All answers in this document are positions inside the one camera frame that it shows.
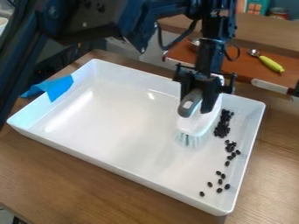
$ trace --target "metal spoon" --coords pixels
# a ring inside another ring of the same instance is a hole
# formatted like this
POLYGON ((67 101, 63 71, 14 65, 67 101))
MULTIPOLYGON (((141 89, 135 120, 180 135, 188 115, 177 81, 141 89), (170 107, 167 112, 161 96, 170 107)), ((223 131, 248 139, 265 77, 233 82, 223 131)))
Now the metal spoon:
POLYGON ((267 66, 268 68, 272 69, 273 71, 275 71, 279 74, 281 74, 285 71, 284 68, 280 64, 278 64, 277 62, 273 61, 270 58, 267 58, 266 56, 261 56, 260 52, 256 49, 249 49, 248 54, 259 58, 262 61, 262 63, 264 63, 265 66, 267 66))

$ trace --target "blue tape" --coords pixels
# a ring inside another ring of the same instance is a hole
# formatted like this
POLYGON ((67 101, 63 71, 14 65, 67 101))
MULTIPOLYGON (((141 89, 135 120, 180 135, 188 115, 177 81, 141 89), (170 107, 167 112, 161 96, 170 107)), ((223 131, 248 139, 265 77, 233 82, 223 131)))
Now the blue tape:
POLYGON ((33 85, 27 92, 21 95, 22 98, 27 98, 38 93, 47 92, 51 102, 54 102, 62 94, 64 94, 73 84, 71 74, 66 77, 56 80, 45 80, 37 85, 33 85))

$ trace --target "wooden surface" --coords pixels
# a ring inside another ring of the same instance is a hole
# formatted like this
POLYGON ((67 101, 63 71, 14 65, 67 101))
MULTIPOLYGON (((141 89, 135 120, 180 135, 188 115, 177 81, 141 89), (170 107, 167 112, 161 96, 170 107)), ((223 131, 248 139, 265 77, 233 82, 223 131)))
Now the wooden surface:
MULTIPOLYGON (((106 52, 91 58, 171 77, 172 72, 106 52)), ((267 112, 249 161, 235 211, 227 224, 299 221, 299 108, 268 91, 237 84, 237 94, 265 102, 267 112)), ((27 102, 19 100, 13 112, 27 102)), ((37 224, 210 224, 215 217, 109 171, 19 135, 0 132, 0 202, 37 224)))
MULTIPOLYGON (((232 58, 236 55, 234 47, 228 48, 228 53, 232 58)), ((270 59, 281 64, 286 70, 282 75, 273 72, 268 67, 264 66, 262 62, 247 54, 247 49, 241 49, 239 59, 234 62, 225 59, 223 64, 223 71, 228 73, 236 73, 239 75, 238 81, 250 83, 251 79, 259 79, 268 81, 287 88, 295 88, 299 81, 299 59, 285 57, 269 52, 261 52, 270 59)), ((174 60, 179 60, 194 64, 196 60, 196 53, 190 49, 190 44, 187 39, 178 43, 174 48, 170 49, 167 57, 174 60)))
MULTIPOLYGON (((162 29, 182 33, 191 20, 185 16, 167 17, 159 20, 162 29)), ((299 58, 299 23, 272 17, 237 14, 238 30, 235 42, 246 48, 256 48, 265 52, 299 58)), ((201 23, 193 36, 200 36, 201 23)))

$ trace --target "black bean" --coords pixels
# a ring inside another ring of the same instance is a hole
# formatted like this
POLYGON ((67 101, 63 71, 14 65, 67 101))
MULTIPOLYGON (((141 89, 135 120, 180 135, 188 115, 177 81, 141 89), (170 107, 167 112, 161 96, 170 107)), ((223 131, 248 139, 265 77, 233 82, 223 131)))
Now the black bean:
POLYGON ((222 193, 222 191, 223 191, 222 188, 217 189, 217 193, 222 193))
POLYGON ((233 147, 228 147, 228 149, 226 149, 227 152, 233 152, 233 147))

